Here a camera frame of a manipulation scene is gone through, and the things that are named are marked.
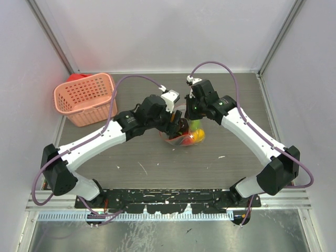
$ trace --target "yellow fruit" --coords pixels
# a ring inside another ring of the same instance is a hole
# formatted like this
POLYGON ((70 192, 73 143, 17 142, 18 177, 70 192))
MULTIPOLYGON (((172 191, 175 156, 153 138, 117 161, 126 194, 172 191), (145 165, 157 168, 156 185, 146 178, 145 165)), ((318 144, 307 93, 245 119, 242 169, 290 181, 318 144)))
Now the yellow fruit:
POLYGON ((205 138, 205 132, 202 129, 197 129, 191 134, 195 140, 195 143, 199 143, 205 138))

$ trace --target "green fruit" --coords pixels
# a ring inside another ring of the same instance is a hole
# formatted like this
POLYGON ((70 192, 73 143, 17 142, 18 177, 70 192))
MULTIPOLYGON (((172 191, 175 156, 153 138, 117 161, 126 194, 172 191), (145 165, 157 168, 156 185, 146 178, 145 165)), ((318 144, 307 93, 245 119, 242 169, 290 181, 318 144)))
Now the green fruit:
POLYGON ((201 121, 200 120, 194 120, 190 122, 190 130, 191 131, 196 131, 201 127, 201 121))

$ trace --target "plastic basket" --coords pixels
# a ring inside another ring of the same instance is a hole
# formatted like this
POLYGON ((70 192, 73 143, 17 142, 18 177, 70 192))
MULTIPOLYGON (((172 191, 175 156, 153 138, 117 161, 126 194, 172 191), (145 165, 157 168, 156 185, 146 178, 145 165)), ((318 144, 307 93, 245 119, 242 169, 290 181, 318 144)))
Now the plastic basket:
MULTIPOLYGON (((113 90, 113 79, 106 73, 65 82, 54 90, 56 110, 78 127, 105 120, 113 90)), ((112 117, 116 114, 114 101, 112 117)))

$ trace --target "gray floor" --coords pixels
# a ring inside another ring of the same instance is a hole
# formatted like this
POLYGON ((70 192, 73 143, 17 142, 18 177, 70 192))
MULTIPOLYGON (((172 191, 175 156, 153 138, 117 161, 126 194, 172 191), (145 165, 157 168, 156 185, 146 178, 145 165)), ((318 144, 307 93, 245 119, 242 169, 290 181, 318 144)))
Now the gray floor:
POLYGON ((98 229, 82 222, 38 222, 31 242, 29 252, 309 251, 297 210, 253 210, 243 228, 212 220, 112 222, 98 229))
MULTIPOLYGON (((190 88, 186 74, 148 75, 168 89, 181 95, 179 104, 190 88)), ((235 98, 235 88, 229 74, 195 75, 209 79, 219 96, 235 98)), ((117 81, 122 76, 114 75, 117 81)), ((241 93, 241 106, 262 129, 271 134, 266 110, 255 74, 236 75, 241 93)), ((118 111, 130 110, 150 94, 160 94, 157 87, 140 78, 127 79, 118 89, 118 111)), ((231 132, 214 121, 203 119, 205 141, 199 145, 175 148, 163 142, 157 130, 110 148, 92 158, 78 173, 98 180, 103 188, 228 188, 244 176, 260 172, 253 153, 231 132)), ((87 127, 75 127, 66 121, 60 145, 73 142, 100 128, 104 122, 87 127)))

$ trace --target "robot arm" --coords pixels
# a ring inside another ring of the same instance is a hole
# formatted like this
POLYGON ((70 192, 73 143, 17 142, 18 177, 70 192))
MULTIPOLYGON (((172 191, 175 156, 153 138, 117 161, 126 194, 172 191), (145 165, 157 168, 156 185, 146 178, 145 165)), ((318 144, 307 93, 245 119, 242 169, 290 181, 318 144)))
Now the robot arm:
MULTIPOLYGON (((230 96, 219 98, 209 80, 188 79, 191 93, 185 97, 187 103, 186 117, 197 120, 203 117, 215 120, 248 146, 259 159, 264 169, 251 177, 243 178, 230 188, 231 198, 238 203, 242 198, 266 192, 277 194, 298 176, 299 166, 283 154, 271 148, 257 133, 242 119, 236 101, 230 96)), ((247 122, 257 129, 274 146, 296 158, 300 158, 299 150, 292 146, 286 148, 274 140, 258 125, 256 125, 242 110, 247 122)))
POLYGON ((101 134, 103 130, 101 128, 59 149, 56 149, 53 144, 46 146, 41 167, 59 153, 79 145, 74 151, 65 154, 43 171, 53 194, 55 196, 78 195, 93 205, 100 205, 105 198, 103 189, 96 180, 89 180, 76 173, 77 168, 100 152, 140 136, 148 129, 156 128, 168 135, 177 132, 182 113, 177 110, 173 116, 173 109, 179 98, 179 93, 173 90, 164 92, 161 96, 151 95, 146 97, 142 104, 137 104, 133 110, 116 115, 108 124, 104 134, 101 134), (99 136, 84 144, 96 135, 99 136))

